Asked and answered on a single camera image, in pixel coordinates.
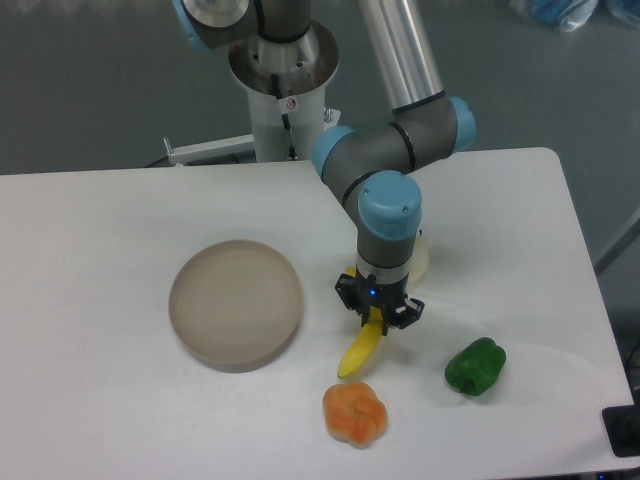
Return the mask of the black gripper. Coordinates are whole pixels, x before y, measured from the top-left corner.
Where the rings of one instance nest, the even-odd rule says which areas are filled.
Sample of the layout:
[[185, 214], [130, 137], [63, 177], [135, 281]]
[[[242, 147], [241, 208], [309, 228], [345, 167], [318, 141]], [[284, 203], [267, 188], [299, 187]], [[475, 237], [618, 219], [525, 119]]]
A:
[[375, 275], [363, 275], [356, 269], [354, 275], [341, 274], [335, 290], [344, 306], [363, 320], [372, 316], [372, 307], [377, 308], [383, 318], [382, 333], [387, 334], [390, 329], [405, 329], [417, 322], [424, 311], [423, 301], [406, 297], [407, 283], [407, 275], [397, 282], [384, 284]]

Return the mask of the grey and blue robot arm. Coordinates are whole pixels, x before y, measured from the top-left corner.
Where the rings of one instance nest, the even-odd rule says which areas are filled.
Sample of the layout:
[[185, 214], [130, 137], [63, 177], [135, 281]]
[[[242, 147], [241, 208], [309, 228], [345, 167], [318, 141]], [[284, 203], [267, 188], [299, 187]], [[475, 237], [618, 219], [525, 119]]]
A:
[[228, 48], [247, 95], [256, 159], [310, 161], [355, 224], [356, 271], [335, 286], [345, 307], [363, 323], [378, 309], [385, 329], [403, 329], [424, 309], [407, 293], [422, 217], [412, 173], [467, 149], [476, 123], [462, 99], [446, 94], [414, 2], [362, 1], [358, 8], [393, 114], [370, 136], [326, 123], [325, 90], [339, 50], [309, 2], [174, 5], [193, 48]]

